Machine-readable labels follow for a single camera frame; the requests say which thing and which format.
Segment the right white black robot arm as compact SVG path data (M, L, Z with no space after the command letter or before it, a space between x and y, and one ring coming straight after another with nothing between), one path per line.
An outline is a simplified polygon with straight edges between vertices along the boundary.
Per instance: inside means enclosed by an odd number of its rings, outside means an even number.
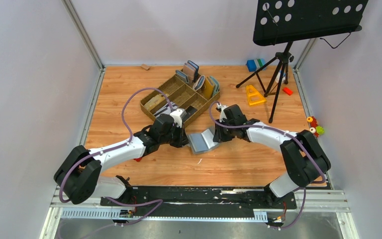
M317 139L308 130L293 132L269 126L257 119L247 119L238 105L212 103L220 113L214 119L214 142L228 142L234 138L258 143L282 154L286 172L267 185L267 193L279 199L294 190L326 181L331 163Z

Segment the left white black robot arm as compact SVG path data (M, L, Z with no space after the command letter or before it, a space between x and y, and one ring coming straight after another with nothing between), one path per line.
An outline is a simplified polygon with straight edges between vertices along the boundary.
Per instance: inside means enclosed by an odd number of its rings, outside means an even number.
M102 176L102 172L128 160L139 161L157 151L162 144L176 148L188 144L183 124L185 115L181 108L161 114L152 125L134 133L131 138L106 147L74 147L54 174L60 192L68 197L66 201L76 205L90 197L120 198L126 190L126 181L119 176Z

